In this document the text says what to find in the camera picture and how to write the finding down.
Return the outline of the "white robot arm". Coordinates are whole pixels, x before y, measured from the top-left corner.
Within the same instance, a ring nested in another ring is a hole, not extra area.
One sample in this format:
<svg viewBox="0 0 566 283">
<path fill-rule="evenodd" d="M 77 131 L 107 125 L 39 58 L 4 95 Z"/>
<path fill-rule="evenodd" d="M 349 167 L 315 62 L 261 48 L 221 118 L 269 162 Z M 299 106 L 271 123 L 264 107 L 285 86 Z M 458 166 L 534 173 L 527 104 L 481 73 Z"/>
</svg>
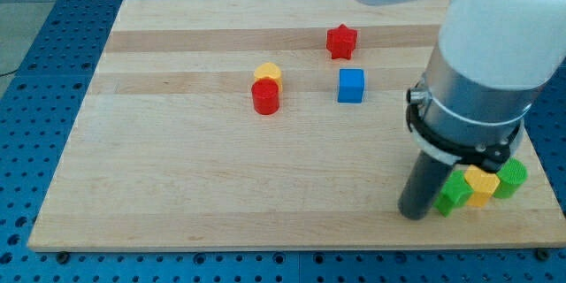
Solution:
<svg viewBox="0 0 566 283">
<path fill-rule="evenodd" d="M 400 213 L 423 218 L 458 164 L 498 172 L 564 58 L 565 0 L 450 0 L 429 63 L 406 95 L 407 126 L 420 153 Z"/>
</svg>

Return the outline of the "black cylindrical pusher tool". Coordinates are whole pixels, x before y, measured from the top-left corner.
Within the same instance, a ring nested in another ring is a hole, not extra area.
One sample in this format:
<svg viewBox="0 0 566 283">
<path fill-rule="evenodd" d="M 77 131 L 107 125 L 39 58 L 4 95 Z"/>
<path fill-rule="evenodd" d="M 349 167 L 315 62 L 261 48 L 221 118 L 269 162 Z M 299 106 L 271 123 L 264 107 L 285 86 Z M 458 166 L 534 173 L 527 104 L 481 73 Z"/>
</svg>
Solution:
<svg viewBox="0 0 566 283">
<path fill-rule="evenodd" d="M 411 220 L 424 218 L 453 169 L 452 164 L 445 164 L 420 151 L 398 200 L 399 212 Z"/>
</svg>

